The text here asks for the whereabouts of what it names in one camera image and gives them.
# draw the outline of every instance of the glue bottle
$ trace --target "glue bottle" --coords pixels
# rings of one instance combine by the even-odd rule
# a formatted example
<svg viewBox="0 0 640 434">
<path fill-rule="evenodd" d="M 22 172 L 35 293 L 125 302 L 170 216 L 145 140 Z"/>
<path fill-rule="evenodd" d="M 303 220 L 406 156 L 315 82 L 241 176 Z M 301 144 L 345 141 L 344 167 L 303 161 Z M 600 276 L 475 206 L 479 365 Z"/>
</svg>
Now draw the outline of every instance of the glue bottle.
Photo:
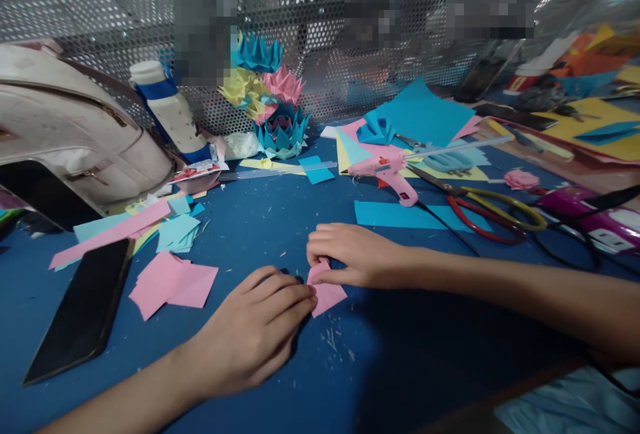
<svg viewBox="0 0 640 434">
<path fill-rule="evenodd" d="M 198 128 L 187 100 L 178 92 L 170 72 L 158 61 L 134 64 L 129 70 L 138 94 L 144 96 L 154 118 L 187 163 L 210 159 L 209 144 Z"/>
</svg>

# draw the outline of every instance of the hot glue gun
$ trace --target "hot glue gun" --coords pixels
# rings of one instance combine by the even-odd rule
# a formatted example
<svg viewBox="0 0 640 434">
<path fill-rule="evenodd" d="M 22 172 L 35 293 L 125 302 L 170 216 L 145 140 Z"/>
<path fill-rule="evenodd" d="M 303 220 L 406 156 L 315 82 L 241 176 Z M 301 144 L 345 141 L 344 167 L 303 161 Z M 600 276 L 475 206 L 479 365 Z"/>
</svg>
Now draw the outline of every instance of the hot glue gun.
<svg viewBox="0 0 640 434">
<path fill-rule="evenodd" d="M 407 180 L 398 171 L 406 168 L 407 160 L 403 152 L 397 155 L 384 157 L 374 157 L 365 161 L 353 164 L 347 169 L 352 176 L 376 176 L 386 182 L 400 197 L 400 204 L 411 207 L 418 202 L 418 194 Z"/>
</svg>

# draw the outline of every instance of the metal grill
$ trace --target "metal grill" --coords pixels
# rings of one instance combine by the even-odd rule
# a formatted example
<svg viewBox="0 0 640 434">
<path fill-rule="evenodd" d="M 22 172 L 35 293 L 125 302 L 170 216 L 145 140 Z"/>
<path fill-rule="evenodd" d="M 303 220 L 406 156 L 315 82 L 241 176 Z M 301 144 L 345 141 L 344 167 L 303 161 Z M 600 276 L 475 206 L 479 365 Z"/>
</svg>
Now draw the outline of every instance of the metal grill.
<svg viewBox="0 0 640 434">
<path fill-rule="evenodd" d="M 307 81 L 300 102 L 315 123 L 362 114 L 420 74 L 428 83 L 453 85 L 480 46 L 446 38 L 445 0 L 401 0 L 398 46 L 382 49 L 350 47 L 344 0 L 237 2 L 240 29 L 284 44 L 284 62 Z M 541 24 L 536 39 L 525 44 L 524 57 L 570 28 L 602 20 L 620 0 L 536 2 Z M 586 15 L 588 6 L 592 9 Z M 629 14 L 624 6 L 618 8 L 620 18 Z M 173 0 L 0 0 L 0 21 L 0 41 L 52 37 L 68 57 L 122 81 L 131 64 L 172 56 Z M 250 121 L 215 87 L 188 87 L 183 93 L 200 124 L 212 132 L 250 128 Z M 149 124 L 146 113 L 119 101 L 138 123 Z"/>
</svg>

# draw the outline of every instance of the blue table surface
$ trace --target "blue table surface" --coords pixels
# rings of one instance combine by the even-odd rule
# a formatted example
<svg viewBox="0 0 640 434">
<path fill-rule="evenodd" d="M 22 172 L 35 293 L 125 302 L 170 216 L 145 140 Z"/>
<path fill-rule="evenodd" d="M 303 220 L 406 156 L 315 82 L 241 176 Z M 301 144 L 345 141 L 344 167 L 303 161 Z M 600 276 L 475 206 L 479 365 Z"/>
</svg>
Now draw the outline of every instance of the blue table surface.
<svg viewBox="0 0 640 434">
<path fill-rule="evenodd" d="M 336 160 L 334 140 L 310 131 L 308 142 L 302 157 Z M 542 187 L 553 188 L 563 180 L 494 148 L 484 150 L 493 166 L 482 170 L 492 179 L 525 166 L 540 176 Z M 288 162 L 297 164 L 295 159 Z M 206 208 L 200 220 L 211 222 L 182 257 L 220 268 L 204 309 L 166 305 L 143 322 L 127 296 L 155 255 L 153 242 L 133 259 L 104 354 L 30 387 L 21 387 L 21 381 L 75 272 L 75 266 L 58 273 L 47 267 L 56 252 L 75 244 L 75 237 L 66 233 L 32 240 L 23 232 L 12 233 L 2 242 L 10 249 L 0 255 L 0 430 L 32 431 L 152 363 L 194 335 L 225 296 L 260 266 L 275 264 L 306 278 L 308 234 L 318 223 L 355 223 L 354 200 L 397 202 L 389 189 L 378 190 L 366 179 L 354 185 L 350 177 L 332 171 L 336 180 L 322 184 L 285 175 L 230 182 L 224 191 L 216 188 L 198 199 Z M 426 204 L 445 204 L 444 196 L 428 184 L 411 183 Z M 506 185 L 481 186 L 533 200 Z M 374 230 L 405 245 L 469 254 L 448 231 Z M 556 265 L 532 242 L 510 247 L 465 236 L 484 257 Z M 585 250 L 574 241 L 551 231 L 541 237 L 568 259 L 585 261 Z M 623 260 L 640 267 L 638 259 Z M 609 261 L 601 272 L 637 280 Z M 541 323 L 473 299 L 436 292 L 345 290 L 346 301 L 304 325 L 295 354 L 264 385 L 208 401 L 167 432 L 406 432 L 582 350 L 580 343 Z M 335 349 L 327 342 L 329 335 Z"/>
</svg>

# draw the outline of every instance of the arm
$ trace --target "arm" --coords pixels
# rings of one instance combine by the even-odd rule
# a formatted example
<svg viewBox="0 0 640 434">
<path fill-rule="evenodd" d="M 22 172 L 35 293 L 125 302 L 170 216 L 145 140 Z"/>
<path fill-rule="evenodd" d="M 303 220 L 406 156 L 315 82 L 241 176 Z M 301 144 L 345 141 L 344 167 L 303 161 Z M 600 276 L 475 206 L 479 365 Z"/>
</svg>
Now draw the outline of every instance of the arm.
<svg viewBox="0 0 640 434">
<path fill-rule="evenodd" d="M 307 258 L 346 269 L 314 283 L 462 294 L 538 319 L 602 352 L 640 363 L 640 283 L 558 267 L 477 259 L 403 247 L 362 227 L 320 224 Z"/>
<path fill-rule="evenodd" d="M 262 383 L 288 360 L 315 290 L 275 267 L 250 274 L 192 339 L 41 433 L 152 433 L 211 397 Z"/>
</svg>

